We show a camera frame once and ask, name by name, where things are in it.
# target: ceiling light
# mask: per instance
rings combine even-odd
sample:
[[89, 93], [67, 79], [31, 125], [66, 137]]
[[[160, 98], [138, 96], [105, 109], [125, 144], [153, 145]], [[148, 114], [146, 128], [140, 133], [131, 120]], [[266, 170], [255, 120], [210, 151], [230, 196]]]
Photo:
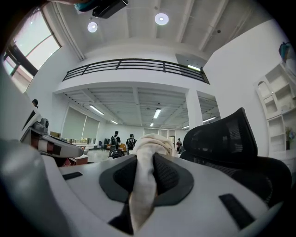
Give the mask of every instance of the ceiling light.
[[216, 118], [216, 117], [209, 118], [209, 119], [203, 121], [203, 123], [208, 122], [208, 121], [210, 121], [210, 120], [213, 120], [213, 119], [215, 119], [215, 118]]
[[93, 105], [90, 105], [90, 107], [93, 109], [93, 110], [95, 110], [95, 111], [97, 111], [98, 113], [100, 113], [101, 115], [104, 115], [100, 110], [98, 110], [95, 106], [93, 106]]
[[156, 109], [156, 111], [155, 111], [155, 115], [154, 115], [154, 119], [157, 119], [157, 117], [158, 117], [158, 115], [160, 114], [160, 112], [161, 112], [161, 109]]
[[199, 68], [197, 68], [197, 67], [194, 67], [194, 66], [191, 66], [191, 65], [188, 65], [188, 67], [189, 67], [190, 69], [194, 69], [194, 70], [196, 70], [196, 71], [199, 71], [199, 72], [200, 72], [200, 69], [199, 69]]
[[88, 24], [88, 26], [87, 26], [87, 29], [88, 29], [89, 32], [94, 33], [94, 32], [96, 32], [97, 29], [98, 29], [98, 24], [95, 23], [95, 22], [90, 22], [90, 23]]
[[159, 25], [165, 25], [168, 23], [168, 16], [165, 15], [164, 13], [158, 13], [155, 16], [155, 22]]

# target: cabinet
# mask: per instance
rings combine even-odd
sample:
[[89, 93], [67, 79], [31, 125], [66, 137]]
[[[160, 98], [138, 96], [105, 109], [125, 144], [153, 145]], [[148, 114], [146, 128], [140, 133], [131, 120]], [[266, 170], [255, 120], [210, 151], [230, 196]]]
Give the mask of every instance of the cabinet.
[[282, 160], [295, 172], [296, 139], [286, 147], [286, 127], [296, 131], [296, 100], [292, 98], [289, 76], [282, 64], [260, 78], [255, 84], [267, 122], [269, 157]]

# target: vase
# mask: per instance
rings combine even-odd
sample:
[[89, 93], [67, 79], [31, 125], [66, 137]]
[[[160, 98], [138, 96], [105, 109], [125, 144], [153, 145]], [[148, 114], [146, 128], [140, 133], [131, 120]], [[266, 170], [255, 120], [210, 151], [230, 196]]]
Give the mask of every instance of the vase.
[[286, 150], [290, 150], [290, 141], [286, 141]]

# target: chair backrest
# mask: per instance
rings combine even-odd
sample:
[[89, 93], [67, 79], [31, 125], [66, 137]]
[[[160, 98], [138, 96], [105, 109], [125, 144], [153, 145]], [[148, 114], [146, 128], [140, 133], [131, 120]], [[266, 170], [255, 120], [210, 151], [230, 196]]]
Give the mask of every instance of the chair backrest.
[[190, 130], [180, 156], [191, 162], [218, 169], [244, 185], [266, 204], [283, 201], [291, 186], [291, 173], [276, 159], [258, 157], [257, 145], [245, 110], [214, 123]]
[[186, 152], [205, 159], [245, 163], [257, 157], [257, 145], [245, 110], [191, 129], [184, 138]]

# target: round ceiling light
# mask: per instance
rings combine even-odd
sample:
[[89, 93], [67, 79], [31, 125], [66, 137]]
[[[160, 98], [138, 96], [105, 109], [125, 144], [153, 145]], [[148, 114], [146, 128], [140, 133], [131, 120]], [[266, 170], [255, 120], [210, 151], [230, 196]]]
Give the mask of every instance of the round ceiling light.
[[164, 13], [158, 13], [155, 16], [155, 22], [159, 25], [165, 25], [168, 23], [168, 16], [165, 15]]
[[97, 29], [98, 29], [98, 24], [95, 23], [95, 22], [90, 22], [90, 23], [88, 24], [88, 26], [87, 26], [87, 29], [88, 29], [89, 32], [94, 33], [94, 32], [96, 32]]

